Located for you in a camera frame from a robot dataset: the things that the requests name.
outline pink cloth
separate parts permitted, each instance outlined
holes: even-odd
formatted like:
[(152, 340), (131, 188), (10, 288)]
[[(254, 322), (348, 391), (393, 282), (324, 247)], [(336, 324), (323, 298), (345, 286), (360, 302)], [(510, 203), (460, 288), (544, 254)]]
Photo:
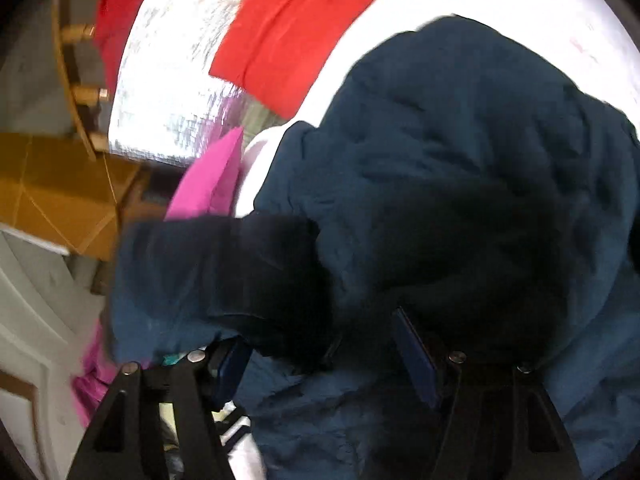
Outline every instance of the pink cloth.
[(94, 338), (82, 356), (82, 371), (83, 376), (72, 378), (71, 390), (80, 423), (86, 428), (118, 373), (118, 368), (102, 355), (100, 322), (95, 327)]
[[(213, 142), (184, 173), (165, 219), (186, 219), (204, 214), (228, 215), (240, 174), (242, 128), (234, 128)], [(80, 423), (86, 428), (107, 393), (118, 368), (102, 355), (102, 326), (82, 356), (84, 375), (73, 377), (71, 390)]]

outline dark red cloth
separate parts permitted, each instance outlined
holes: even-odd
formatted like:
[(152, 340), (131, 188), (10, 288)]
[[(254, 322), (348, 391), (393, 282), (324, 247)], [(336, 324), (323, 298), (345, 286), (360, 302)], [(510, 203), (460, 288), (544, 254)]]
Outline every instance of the dark red cloth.
[(242, 0), (209, 74), (290, 119), (335, 44), (373, 0)]
[(127, 38), (143, 0), (98, 0), (94, 41), (102, 63), (107, 88), (113, 94)]

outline wooden chair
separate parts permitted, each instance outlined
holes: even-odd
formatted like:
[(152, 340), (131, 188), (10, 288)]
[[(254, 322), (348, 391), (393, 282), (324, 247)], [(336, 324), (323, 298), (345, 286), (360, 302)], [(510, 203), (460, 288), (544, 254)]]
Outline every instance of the wooden chair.
[(92, 112), (99, 103), (109, 101), (111, 96), (106, 88), (82, 84), (78, 73), (74, 47), (93, 38), (95, 25), (69, 21), (70, 0), (53, 0), (53, 47), (58, 75), (78, 136), (89, 158), (96, 160), (96, 152), (106, 152), (109, 143), (107, 135), (98, 131), (95, 113)]

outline white fabric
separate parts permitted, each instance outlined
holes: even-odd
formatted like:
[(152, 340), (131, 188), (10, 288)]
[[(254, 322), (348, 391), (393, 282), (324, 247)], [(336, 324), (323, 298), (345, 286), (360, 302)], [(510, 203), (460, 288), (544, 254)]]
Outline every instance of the white fabric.
[(318, 126), (357, 60), (398, 32), (449, 14), (489, 25), (540, 54), (640, 130), (640, 53), (603, 0), (375, 0), (337, 43), (296, 116), (247, 147), (236, 216), (253, 210), (284, 131), (296, 121)]

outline magenta fabric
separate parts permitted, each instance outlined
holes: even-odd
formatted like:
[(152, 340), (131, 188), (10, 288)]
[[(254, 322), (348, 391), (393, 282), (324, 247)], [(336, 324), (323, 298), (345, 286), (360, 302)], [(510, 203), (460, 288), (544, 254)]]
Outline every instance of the magenta fabric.
[(228, 215), (240, 174), (242, 128), (212, 143), (184, 174), (166, 212), (166, 219), (203, 214)]
[[(241, 155), (242, 128), (234, 128), (213, 142), (184, 173), (165, 219), (228, 215), (238, 183)], [(102, 355), (100, 322), (82, 356), (82, 370), (84, 375), (72, 378), (71, 389), (80, 423), (86, 428), (118, 373), (118, 368)]]
[(111, 381), (118, 373), (118, 367), (102, 355), (102, 326), (98, 322), (94, 338), (82, 356), (84, 375), (71, 379), (71, 390), (78, 418), (83, 427), (89, 425), (95, 410), (107, 393)]

